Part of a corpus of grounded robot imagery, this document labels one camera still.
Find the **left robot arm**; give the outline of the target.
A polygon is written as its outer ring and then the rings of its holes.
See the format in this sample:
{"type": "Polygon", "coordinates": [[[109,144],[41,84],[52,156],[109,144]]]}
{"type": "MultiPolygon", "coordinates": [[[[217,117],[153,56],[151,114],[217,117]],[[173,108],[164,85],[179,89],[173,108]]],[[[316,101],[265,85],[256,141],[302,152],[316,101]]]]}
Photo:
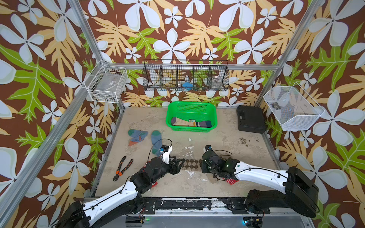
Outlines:
{"type": "Polygon", "coordinates": [[[93,201],[72,203],[55,228],[100,228],[121,215],[136,214],[144,209],[142,194],[166,174],[178,174],[185,159],[153,158],[137,173],[130,176],[125,184],[93,201]]]}

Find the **cream purple striped sock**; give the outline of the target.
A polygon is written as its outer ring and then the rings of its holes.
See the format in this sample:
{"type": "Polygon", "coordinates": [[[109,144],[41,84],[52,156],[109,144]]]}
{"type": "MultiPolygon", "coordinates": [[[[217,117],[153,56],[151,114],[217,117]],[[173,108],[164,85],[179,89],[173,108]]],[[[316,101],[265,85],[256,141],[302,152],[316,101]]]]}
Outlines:
{"type": "Polygon", "coordinates": [[[202,128],[212,128],[212,126],[213,126],[211,121],[200,121],[200,122],[193,121],[193,120],[185,121],[185,120],[182,120],[177,117],[173,117],[171,119],[171,125],[187,126],[187,127],[202,127],[202,128]]]}

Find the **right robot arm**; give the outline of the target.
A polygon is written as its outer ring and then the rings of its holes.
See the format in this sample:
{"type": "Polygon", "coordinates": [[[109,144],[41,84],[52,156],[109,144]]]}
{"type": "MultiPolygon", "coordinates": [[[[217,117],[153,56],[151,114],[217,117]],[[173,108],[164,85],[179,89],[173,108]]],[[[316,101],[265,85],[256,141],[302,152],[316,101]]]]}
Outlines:
{"type": "Polygon", "coordinates": [[[300,169],[272,170],[218,155],[211,145],[204,148],[201,170],[220,181],[249,181],[269,187],[269,191],[249,191],[243,205],[250,213],[269,208],[289,208],[296,213],[314,218],[319,212],[319,189],[300,169]]]}

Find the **brown argyle sock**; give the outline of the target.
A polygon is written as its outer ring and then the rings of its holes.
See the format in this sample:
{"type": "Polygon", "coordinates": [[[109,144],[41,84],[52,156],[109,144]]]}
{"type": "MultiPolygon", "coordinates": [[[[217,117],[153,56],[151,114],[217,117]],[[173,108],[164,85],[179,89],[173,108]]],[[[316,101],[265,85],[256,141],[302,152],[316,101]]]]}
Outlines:
{"type": "Polygon", "coordinates": [[[185,159],[182,165],[183,170],[201,171],[202,160],[185,159]]]}

